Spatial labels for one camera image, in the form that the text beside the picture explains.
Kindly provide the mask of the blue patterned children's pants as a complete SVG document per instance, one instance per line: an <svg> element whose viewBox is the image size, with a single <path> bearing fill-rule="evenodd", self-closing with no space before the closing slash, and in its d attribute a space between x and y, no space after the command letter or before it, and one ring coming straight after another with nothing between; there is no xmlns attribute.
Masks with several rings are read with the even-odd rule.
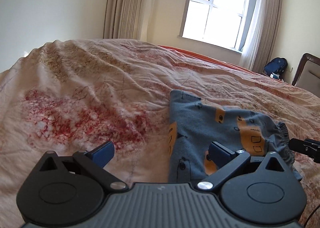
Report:
<svg viewBox="0 0 320 228"><path fill-rule="evenodd" d="M269 116L220 105L205 105L185 91L170 92L169 182L196 182L220 168L209 146L216 141L231 151L245 150L251 156L277 152L297 180L295 155L289 149L289 132L283 122Z"/></svg>

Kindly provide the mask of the pink floral bed quilt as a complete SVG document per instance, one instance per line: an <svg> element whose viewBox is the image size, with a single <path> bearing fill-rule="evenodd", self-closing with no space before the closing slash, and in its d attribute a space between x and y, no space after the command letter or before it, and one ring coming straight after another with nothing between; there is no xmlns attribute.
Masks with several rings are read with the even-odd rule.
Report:
<svg viewBox="0 0 320 228"><path fill-rule="evenodd" d="M110 140L123 181L166 182L172 90L261 112L289 136L319 139L319 98L281 81L135 40L48 42L1 73L1 227L20 227L16 194L46 151Z"/></svg>

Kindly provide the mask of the wooden padded headboard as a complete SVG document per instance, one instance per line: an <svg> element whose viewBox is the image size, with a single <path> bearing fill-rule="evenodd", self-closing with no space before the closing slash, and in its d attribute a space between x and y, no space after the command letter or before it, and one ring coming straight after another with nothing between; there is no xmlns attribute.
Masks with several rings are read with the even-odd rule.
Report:
<svg viewBox="0 0 320 228"><path fill-rule="evenodd" d="M319 97L319 58L304 53L300 59L292 85Z"/></svg>

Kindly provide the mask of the dark blue backpack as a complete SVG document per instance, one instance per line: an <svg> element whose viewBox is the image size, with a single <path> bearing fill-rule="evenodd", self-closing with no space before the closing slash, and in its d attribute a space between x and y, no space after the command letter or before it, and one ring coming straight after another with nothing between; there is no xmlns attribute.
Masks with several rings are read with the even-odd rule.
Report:
<svg viewBox="0 0 320 228"><path fill-rule="evenodd" d="M281 76L287 68L287 65L288 63L285 58L274 58L264 67L264 72L267 75L275 73Z"/></svg>

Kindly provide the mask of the orange bed sheet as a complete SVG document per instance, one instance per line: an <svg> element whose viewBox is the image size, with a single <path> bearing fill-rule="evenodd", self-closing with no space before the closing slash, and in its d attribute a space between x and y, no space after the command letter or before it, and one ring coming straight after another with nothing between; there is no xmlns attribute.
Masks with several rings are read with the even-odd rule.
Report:
<svg viewBox="0 0 320 228"><path fill-rule="evenodd" d="M227 68L230 68L230 69L234 69L236 71L249 72L250 74L254 74L254 72L252 72L252 71L250 71L250 70L248 70L246 68L240 67L238 65L231 64L229 62L220 61L220 60L211 58L209 56L205 56L205 55L202 55L202 54L198 54L198 53L195 53L195 52L187 51L185 49L180 49L180 48L176 48L176 47L170 47L170 46L164 46L164 45L159 45L159 46L162 47L162 48L166 48L166 49L168 49L170 51L178 52L179 54L181 54L183 56L186 56L186 57L189 57L189 58L199 59L199 60L202 60L202 61L205 61L205 62L210 62L212 64L216 64L216 65L220 65L220 66L227 67Z"/></svg>

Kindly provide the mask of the beige right curtain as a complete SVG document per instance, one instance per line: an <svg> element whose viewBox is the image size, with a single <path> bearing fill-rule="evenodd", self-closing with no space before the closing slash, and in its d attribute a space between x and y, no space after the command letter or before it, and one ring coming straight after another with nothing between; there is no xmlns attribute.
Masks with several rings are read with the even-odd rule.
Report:
<svg viewBox="0 0 320 228"><path fill-rule="evenodd" d="M282 0L256 0L239 66L261 73L277 38Z"/></svg>

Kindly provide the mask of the beige curtain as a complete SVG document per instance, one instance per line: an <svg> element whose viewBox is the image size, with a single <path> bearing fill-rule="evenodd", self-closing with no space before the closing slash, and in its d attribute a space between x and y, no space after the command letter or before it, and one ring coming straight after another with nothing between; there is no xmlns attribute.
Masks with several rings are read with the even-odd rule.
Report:
<svg viewBox="0 0 320 228"><path fill-rule="evenodd" d="M146 41L155 0L107 0L104 38Z"/></svg>
<svg viewBox="0 0 320 228"><path fill-rule="evenodd" d="M256 0L239 66L261 73L277 38L282 0Z"/></svg>

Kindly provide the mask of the bright window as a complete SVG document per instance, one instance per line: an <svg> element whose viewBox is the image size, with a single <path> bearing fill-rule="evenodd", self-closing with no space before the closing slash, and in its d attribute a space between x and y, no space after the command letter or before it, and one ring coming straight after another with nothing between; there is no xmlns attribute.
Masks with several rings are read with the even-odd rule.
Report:
<svg viewBox="0 0 320 228"><path fill-rule="evenodd" d="M257 0L187 0L180 35L242 52Z"/></svg>

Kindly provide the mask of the beige left curtain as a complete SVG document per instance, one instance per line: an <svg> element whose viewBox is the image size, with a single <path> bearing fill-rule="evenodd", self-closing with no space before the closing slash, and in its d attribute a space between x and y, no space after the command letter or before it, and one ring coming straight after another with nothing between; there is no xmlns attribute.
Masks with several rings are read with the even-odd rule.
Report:
<svg viewBox="0 0 320 228"><path fill-rule="evenodd" d="M107 0L104 38L146 41L155 0Z"/></svg>

